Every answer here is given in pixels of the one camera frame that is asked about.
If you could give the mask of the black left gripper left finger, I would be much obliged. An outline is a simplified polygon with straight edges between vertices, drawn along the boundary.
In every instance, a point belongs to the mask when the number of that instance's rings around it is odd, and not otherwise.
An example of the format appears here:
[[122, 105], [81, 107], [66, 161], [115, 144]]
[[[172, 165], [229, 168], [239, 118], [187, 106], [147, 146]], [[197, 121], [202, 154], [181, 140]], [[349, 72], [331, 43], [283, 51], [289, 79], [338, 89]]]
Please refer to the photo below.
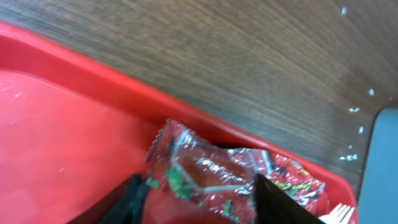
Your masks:
[[134, 174], [122, 197], [101, 217], [98, 224], [141, 224], [149, 186]]

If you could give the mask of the red snack wrapper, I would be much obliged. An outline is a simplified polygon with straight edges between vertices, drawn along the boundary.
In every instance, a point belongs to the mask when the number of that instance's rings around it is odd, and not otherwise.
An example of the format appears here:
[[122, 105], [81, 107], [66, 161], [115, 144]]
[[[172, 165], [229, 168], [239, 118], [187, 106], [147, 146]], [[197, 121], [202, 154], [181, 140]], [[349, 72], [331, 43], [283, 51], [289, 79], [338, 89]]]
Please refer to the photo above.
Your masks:
[[304, 209], [329, 207], [326, 184], [300, 163], [264, 149], [223, 149], [168, 119], [150, 147], [147, 183], [235, 223], [254, 223], [254, 176], [262, 174]]

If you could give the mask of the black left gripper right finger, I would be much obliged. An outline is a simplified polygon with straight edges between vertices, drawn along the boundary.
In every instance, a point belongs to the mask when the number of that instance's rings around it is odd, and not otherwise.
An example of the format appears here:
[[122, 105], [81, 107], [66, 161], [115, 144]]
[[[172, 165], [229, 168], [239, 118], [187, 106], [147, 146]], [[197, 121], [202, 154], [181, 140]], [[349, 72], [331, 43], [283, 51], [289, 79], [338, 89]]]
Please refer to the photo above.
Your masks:
[[262, 174], [254, 178], [257, 224], [324, 224]]

